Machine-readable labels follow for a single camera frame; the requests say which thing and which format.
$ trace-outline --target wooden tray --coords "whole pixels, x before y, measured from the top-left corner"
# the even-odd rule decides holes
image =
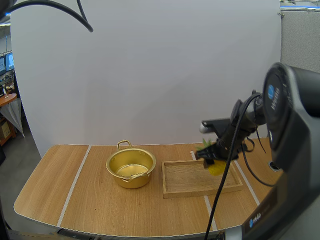
[[[162,181],[163,198],[185,198],[217,193],[222,174],[212,176],[204,169],[203,160],[163,161]],[[230,164],[222,193],[240,191],[243,184],[233,166]]]

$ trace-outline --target pot rim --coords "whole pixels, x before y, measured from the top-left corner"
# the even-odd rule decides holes
[[[126,151],[140,151],[140,152],[144,152],[144,153],[148,154],[148,155],[152,158],[152,166],[151,166],[151,168],[150,168],[148,171],[145,172],[146,174],[149,175],[149,174],[151,173],[151,171],[155,168],[155,166],[156,166],[156,157],[155,157],[150,151],[145,150],[145,149],[142,149],[142,148],[129,147],[129,148],[124,148],[124,149],[121,149],[121,150],[119,150],[119,151],[116,151],[116,152],[112,153],[112,154],[108,157],[108,159],[106,160],[106,163],[105,163],[106,169],[107,169],[108,172],[111,173],[113,176],[115,176],[115,177],[117,177],[117,178],[120,178],[120,179],[127,179],[127,178],[128,178],[128,176],[121,176],[121,175],[116,174],[116,173],[113,172],[113,171],[111,170],[111,168],[110,168],[110,161],[111,161],[111,159],[112,159],[115,155],[120,154],[120,153],[123,153],[123,152],[126,152]]]

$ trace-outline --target computer monitor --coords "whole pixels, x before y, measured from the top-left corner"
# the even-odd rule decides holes
[[[6,71],[9,71],[15,68],[14,56],[12,55],[12,53],[5,55],[5,66],[6,66],[5,67]]]
[[[6,56],[0,56],[0,76],[6,73]]]

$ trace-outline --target white tape line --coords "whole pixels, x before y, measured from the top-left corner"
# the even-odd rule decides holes
[[[250,192],[251,192],[251,194],[252,194],[252,197],[253,197],[253,199],[255,200],[255,203],[259,206],[260,202],[259,202],[259,200],[258,200],[258,198],[257,198],[257,196],[256,196],[256,194],[255,194],[255,191],[254,191],[253,188],[251,187],[251,185],[250,185],[248,179],[246,178],[246,175],[245,175],[244,172],[242,171],[239,163],[238,163],[237,161],[233,161],[233,162],[235,163],[235,165],[236,165],[237,168],[239,169],[239,172],[241,173],[241,175],[242,175],[242,177],[243,177],[246,185],[248,186],[248,188],[249,188],[249,190],[250,190]]]
[[[58,223],[57,223],[57,225],[56,225],[58,228],[60,227],[61,222],[62,222],[62,219],[64,218],[64,215],[65,215],[65,212],[66,212],[66,209],[67,209],[69,200],[70,200],[71,195],[72,195],[72,192],[74,191],[74,188],[75,188],[75,185],[76,185],[76,183],[77,183],[78,177],[79,177],[79,175],[80,175],[81,169],[82,169],[82,167],[83,167],[84,164],[85,164],[85,161],[86,161],[86,159],[87,159],[87,156],[88,156],[88,153],[89,153],[90,149],[91,149],[91,145],[89,145],[88,149],[86,150],[86,153],[85,153],[85,155],[84,155],[84,157],[83,157],[83,160],[82,160],[82,162],[81,162],[81,164],[80,164],[80,166],[79,166],[79,169],[78,169],[78,171],[76,172],[76,175],[75,175],[74,180],[73,180],[73,183],[72,183],[72,185],[71,185],[71,187],[70,187],[68,196],[66,197],[64,206],[63,206],[63,208],[62,208],[62,211],[61,211],[61,214],[60,214],[60,217],[59,217],[59,221],[58,221]]]
[[[192,160],[196,161],[196,156],[194,151],[190,151],[190,153],[191,153]]]
[[[211,214],[211,205],[210,205],[210,201],[209,201],[208,196],[204,196],[204,201],[205,201],[206,208],[208,209],[208,214],[210,216],[210,214]],[[213,219],[212,219],[212,230],[213,231],[217,231],[218,230],[217,225],[216,225],[216,221],[215,221],[215,217],[213,217]]]

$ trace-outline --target yellow object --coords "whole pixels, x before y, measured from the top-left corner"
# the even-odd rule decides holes
[[[213,176],[218,176],[224,173],[227,163],[225,161],[214,161],[214,164],[208,166],[208,171]]]
[[[128,143],[129,148],[120,150],[122,143]],[[155,156],[147,150],[132,147],[128,140],[118,142],[116,150],[106,160],[106,168],[114,176],[115,182],[127,189],[146,185],[156,166]]]

